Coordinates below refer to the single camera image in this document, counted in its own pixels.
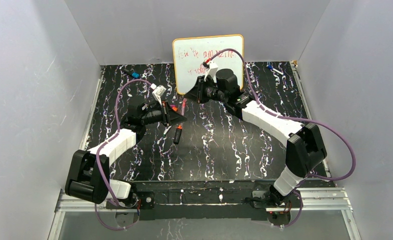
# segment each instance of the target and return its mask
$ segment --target black handle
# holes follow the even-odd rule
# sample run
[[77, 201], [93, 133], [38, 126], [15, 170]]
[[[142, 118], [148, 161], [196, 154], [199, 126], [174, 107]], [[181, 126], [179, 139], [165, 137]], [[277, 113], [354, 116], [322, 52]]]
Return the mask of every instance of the black handle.
[[182, 128], [181, 127], [176, 128], [176, 133], [174, 134], [174, 140], [173, 140], [174, 144], [176, 144], [176, 145], [179, 144], [179, 142], [181, 140], [181, 135], [182, 135]]

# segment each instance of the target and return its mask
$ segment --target marble tabletop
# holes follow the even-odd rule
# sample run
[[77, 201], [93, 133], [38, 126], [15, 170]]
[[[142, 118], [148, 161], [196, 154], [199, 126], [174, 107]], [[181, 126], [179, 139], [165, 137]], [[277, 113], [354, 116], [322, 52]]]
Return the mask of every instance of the marble tabletop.
[[[267, 66], [284, 72], [279, 75]], [[249, 75], [261, 102], [285, 116], [306, 118], [300, 91], [289, 62], [247, 62]], [[122, 70], [134, 71], [156, 85], [167, 88], [166, 100], [181, 106], [176, 93], [173, 64], [108, 65], [90, 125], [86, 148], [91, 148], [117, 130], [114, 106], [118, 90], [132, 79]], [[145, 83], [131, 84], [123, 92], [119, 116], [131, 101], [149, 98]], [[285, 167], [285, 148], [260, 128], [231, 116], [215, 101], [186, 103], [181, 140], [173, 144], [175, 127], [163, 137], [162, 124], [148, 125], [143, 139], [112, 166], [112, 179], [126, 181], [209, 181], [277, 179]], [[322, 164], [314, 170], [325, 176]]]

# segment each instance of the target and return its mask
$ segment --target yellow whiteboard frame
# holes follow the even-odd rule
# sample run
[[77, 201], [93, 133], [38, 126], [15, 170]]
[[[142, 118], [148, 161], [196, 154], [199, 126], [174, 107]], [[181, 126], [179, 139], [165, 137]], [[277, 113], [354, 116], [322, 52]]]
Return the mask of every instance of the yellow whiteboard frame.
[[[242, 38], [242, 57], [244, 57], [244, 36], [242, 36], [241, 34], [229, 34], [229, 35], [216, 35], [216, 36], [196, 36], [196, 37], [185, 37], [185, 38], [176, 38], [173, 40], [172, 48], [173, 48], [173, 64], [174, 64], [174, 78], [176, 81], [176, 92], [179, 95], [185, 95], [185, 93], [180, 93], [178, 91], [178, 78], [176, 76], [177, 71], [176, 71], [176, 57], [175, 57], [175, 42], [177, 40], [188, 40], [188, 39], [208, 39], [208, 38], [218, 38], [218, 37], [234, 37], [234, 36], [240, 36]], [[244, 87], [244, 83], [245, 83], [245, 69], [242, 69], [242, 86], [240, 87], [240, 89], [242, 90], [242, 88]]]

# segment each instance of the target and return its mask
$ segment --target wall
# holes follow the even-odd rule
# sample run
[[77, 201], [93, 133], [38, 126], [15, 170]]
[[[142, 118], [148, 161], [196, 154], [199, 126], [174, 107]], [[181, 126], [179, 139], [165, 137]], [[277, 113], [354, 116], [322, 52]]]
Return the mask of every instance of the wall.
[[297, 60], [329, 0], [66, 0], [100, 65], [173, 62], [177, 38], [242, 34], [248, 61]]
[[[345, 186], [363, 239], [393, 239], [393, 3], [332, 0], [298, 66], [314, 118], [341, 131], [358, 157]], [[325, 136], [333, 176], [350, 166]]]
[[100, 67], [62, 0], [0, 0], [0, 239], [42, 240]]

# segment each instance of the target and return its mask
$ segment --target small whiteboard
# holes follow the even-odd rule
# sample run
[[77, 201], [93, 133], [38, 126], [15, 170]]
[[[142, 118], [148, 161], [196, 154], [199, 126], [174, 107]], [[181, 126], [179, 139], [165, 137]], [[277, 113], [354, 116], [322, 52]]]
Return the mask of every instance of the small whiteboard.
[[[197, 82], [197, 77], [205, 75], [203, 61], [223, 49], [235, 49], [244, 55], [244, 37], [240, 34], [223, 36], [203, 36], [179, 38], [173, 41], [173, 61], [176, 77], [176, 91], [186, 94]], [[243, 64], [241, 58], [232, 51], [226, 51], [213, 60], [218, 69], [232, 69], [237, 82], [244, 86]]]

